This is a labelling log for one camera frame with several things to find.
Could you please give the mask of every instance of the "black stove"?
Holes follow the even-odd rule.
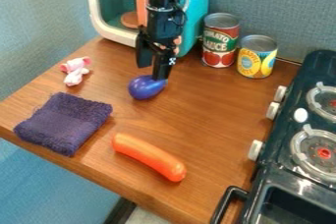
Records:
[[[251,190],[229,187],[210,222],[238,198],[239,224],[336,223],[336,52],[310,53],[291,85],[279,86],[267,117],[271,134],[249,153]]]

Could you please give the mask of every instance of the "white knob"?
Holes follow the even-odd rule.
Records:
[[[294,112],[294,120],[298,123],[303,123],[308,118],[308,112],[304,108],[299,108]]]
[[[252,142],[250,150],[249,150],[249,154],[248,154],[249,160],[251,160],[251,161],[256,161],[257,160],[257,158],[260,155],[262,146],[263,146],[262,141],[254,140]]]
[[[274,120],[276,114],[278,113],[279,107],[280,107],[280,103],[271,102],[266,112],[266,118],[270,120]]]
[[[276,89],[275,95],[274,95],[274,101],[281,102],[282,99],[285,97],[287,88],[285,86],[278,86],[278,89]]]

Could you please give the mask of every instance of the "blue-gray wall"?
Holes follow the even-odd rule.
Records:
[[[86,0],[0,0],[0,100],[94,36]],[[0,139],[1,224],[99,224],[118,198]]]
[[[241,34],[272,36],[290,60],[317,48],[336,50],[335,0],[210,0],[210,11],[237,15]]]

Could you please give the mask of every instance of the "wooden table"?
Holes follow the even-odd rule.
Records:
[[[157,97],[133,100],[130,79],[139,70],[133,48],[100,37],[67,59],[88,55],[92,74],[78,86],[65,87],[55,65],[0,103],[0,137],[123,196],[174,223],[208,223],[225,189],[248,189],[253,162],[247,153],[253,139],[264,140],[272,123],[265,110],[280,84],[288,84],[298,66],[278,61],[271,77],[250,80],[235,67],[213,69],[200,63],[194,49],[173,69],[169,85]],[[69,158],[18,139],[13,128],[65,91],[113,105],[106,124]],[[135,160],[114,153],[111,136],[127,132],[183,160],[188,174],[171,183]],[[232,223],[239,207],[230,207]]]

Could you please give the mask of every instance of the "can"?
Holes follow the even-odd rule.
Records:
[[[202,61],[214,68],[229,67],[235,61],[239,20],[227,13],[205,17]]]
[[[278,46],[275,40],[265,35],[248,35],[241,40],[237,69],[240,74],[252,79],[271,75]]]

